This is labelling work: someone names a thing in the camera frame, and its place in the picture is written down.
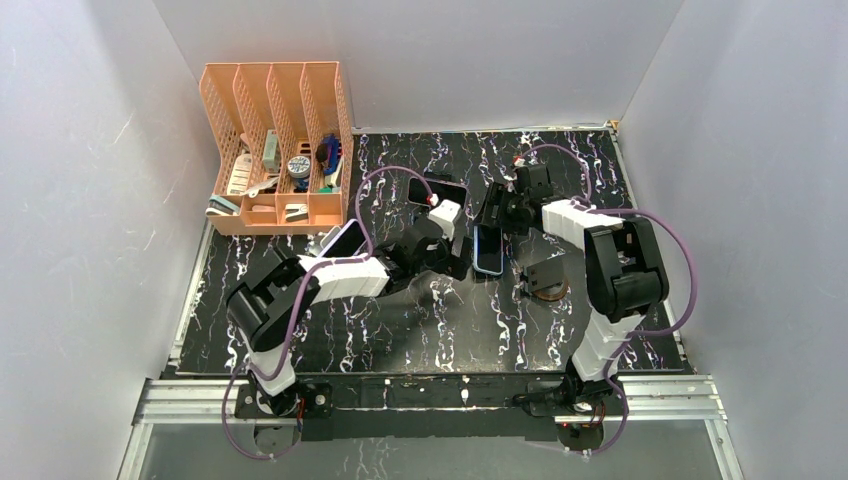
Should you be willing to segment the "round blue white tape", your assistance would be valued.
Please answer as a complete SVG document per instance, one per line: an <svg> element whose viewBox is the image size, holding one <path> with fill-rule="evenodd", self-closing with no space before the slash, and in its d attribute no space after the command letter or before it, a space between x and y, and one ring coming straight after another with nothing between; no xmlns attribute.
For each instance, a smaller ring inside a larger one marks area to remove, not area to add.
<svg viewBox="0 0 848 480"><path fill-rule="evenodd" d="M286 172L296 180L308 179L312 171L312 160L309 156L297 155L287 160Z"/></svg>

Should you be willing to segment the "white stapler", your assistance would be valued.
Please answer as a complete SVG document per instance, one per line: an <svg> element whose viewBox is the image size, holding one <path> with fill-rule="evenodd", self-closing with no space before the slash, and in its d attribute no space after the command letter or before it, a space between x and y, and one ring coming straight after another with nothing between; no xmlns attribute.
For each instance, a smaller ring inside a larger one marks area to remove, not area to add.
<svg viewBox="0 0 848 480"><path fill-rule="evenodd" d="M307 221L309 218L308 205L305 203L289 203L284 207L284 220L286 223Z"/></svg>

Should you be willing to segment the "orange plastic file organizer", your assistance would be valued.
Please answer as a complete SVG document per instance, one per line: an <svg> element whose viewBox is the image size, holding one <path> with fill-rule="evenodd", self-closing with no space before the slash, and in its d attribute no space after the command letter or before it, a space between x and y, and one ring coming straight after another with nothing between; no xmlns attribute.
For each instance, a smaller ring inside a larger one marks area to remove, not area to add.
<svg viewBox="0 0 848 480"><path fill-rule="evenodd" d="M354 142L340 63L209 63L199 91L220 155L206 211L219 234L346 223Z"/></svg>

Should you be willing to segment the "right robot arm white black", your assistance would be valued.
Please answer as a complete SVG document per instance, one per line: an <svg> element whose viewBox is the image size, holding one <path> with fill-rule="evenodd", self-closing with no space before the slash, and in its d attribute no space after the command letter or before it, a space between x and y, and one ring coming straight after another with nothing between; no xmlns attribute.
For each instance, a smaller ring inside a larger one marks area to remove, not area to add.
<svg viewBox="0 0 848 480"><path fill-rule="evenodd" d="M563 379L528 387L511 402L531 415L587 414L612 395L622 396L617 365L643 319L668 296L668 277L651 222L594 210L588 199L554 193L544 165L517 161L515 179L494 182L476 224L504 234L536 229L572 244L584 255L590 320Z"/></svg>

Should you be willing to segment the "blue black tool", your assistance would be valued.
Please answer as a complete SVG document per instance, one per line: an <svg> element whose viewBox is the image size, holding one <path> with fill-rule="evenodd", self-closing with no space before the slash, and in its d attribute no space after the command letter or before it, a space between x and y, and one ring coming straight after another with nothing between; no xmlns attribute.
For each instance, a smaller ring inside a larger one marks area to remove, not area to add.
<svg viewBox="0 0 848 480"><path fill-rule="evenodd" d="M316 147L315 158L321 166L322 172L325 176L332 175L337 172L340 164L341 153L341 142L335 134L325 136Z"/></svg>

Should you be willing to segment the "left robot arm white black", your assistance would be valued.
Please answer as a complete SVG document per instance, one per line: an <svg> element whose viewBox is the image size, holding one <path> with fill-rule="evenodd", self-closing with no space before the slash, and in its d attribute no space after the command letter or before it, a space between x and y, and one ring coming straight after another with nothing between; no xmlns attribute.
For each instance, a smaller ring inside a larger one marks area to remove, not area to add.
<svg viewBox="0 0 848 480"><path fill-rule="evenodd" d="M257 408L286 417L314 406L316 393L297 381L291 360L295 328L312 305L392 295L425 272L462 280L472 253L471 237L448 233L428 218L354 256L286 257L274 251L226 299L227 318L247 346L247 377Z"/></svg>

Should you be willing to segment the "grey stand on wooden base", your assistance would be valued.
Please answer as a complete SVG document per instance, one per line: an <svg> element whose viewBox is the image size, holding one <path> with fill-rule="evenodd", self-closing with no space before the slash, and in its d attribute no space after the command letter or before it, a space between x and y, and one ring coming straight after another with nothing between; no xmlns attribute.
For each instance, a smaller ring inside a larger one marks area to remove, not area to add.
<svg viewBox="0 0 848 480"><path fill-rule="evenodd" d="M521 270L520 279L525 295L545 302L562 300L569 288L561 256L525 266Z"/></svg>

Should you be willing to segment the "phone with pink case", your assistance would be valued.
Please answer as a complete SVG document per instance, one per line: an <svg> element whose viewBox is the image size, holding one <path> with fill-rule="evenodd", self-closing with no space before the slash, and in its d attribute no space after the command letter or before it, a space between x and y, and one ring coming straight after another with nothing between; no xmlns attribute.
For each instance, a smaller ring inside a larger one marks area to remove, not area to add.
<svg viewBox="0 0 848 480"><path fill-rule="evenodd" d="M440 179L427 178L424 183L415 177L409 179L407 201L416 205L428 205L428 197L430 193L435 194L439 200L449 200L460 207L465 207L467 203L468 189L466 186L455 182L449 182Z"/></svg>

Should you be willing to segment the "phone with purple case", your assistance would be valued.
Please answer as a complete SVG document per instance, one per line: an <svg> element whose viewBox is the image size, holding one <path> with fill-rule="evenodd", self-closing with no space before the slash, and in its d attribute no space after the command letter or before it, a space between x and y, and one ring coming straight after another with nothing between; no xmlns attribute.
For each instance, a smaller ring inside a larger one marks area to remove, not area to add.
<svg viewBox="0 0 848 480"><path fill-rule="evenodd" d="M318 258L344 258L359 254L366 245L361 222L353 218L338 229L331 230L321 241Z"/></svg>

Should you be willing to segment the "green white box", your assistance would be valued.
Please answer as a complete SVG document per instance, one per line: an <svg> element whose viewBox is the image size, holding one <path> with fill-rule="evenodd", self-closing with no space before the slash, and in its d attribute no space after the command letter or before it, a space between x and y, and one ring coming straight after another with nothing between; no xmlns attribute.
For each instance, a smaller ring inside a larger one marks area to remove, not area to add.
<svg viewBox="0 0 848 480"><path fill-rule="evenodd" d="M278 175L281 169L279 137L275 129L268 129L265 135L262 164L269 174Z"/></svg>

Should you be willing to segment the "white label tag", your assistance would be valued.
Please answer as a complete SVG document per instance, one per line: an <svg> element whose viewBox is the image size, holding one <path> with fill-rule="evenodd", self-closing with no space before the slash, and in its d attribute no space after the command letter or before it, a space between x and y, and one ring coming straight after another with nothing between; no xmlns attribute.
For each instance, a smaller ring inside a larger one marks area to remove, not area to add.
<svg viewBox="0 0 848 480"><path fill-rule="evenodd" d="M243 195L248 190L252 166L250 153L242 153L236 157L225 188L226 195Z"/></svg>

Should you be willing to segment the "phone with blue case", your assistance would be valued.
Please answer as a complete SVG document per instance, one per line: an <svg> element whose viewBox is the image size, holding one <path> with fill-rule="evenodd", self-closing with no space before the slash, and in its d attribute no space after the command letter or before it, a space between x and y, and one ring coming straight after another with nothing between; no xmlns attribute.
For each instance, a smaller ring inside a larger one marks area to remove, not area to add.
<svg viewBox="0 0 848 480"><path fill-rule="evenodd" d="M473 229L472 266L477 273L503 274L503 233L500 228L475 225Z"/></svg>

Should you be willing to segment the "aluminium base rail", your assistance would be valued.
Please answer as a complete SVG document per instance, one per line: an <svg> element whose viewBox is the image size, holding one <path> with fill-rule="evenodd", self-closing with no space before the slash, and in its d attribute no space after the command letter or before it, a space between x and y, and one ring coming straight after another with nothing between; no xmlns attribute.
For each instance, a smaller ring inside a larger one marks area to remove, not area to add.
<svg viewBox="0 0 848 480"><path fill-rule="evenodd" d="M153 380L142 393L134 415L137 424L294 427L306 423L309 441L359 437L537 438L540 420L557 428L596 426L609 433L623 414L615 398L575 407L513 403L525 388L547 390L550 375L321 375L307 377L282 415L260 405L245 380Z"/></svg>

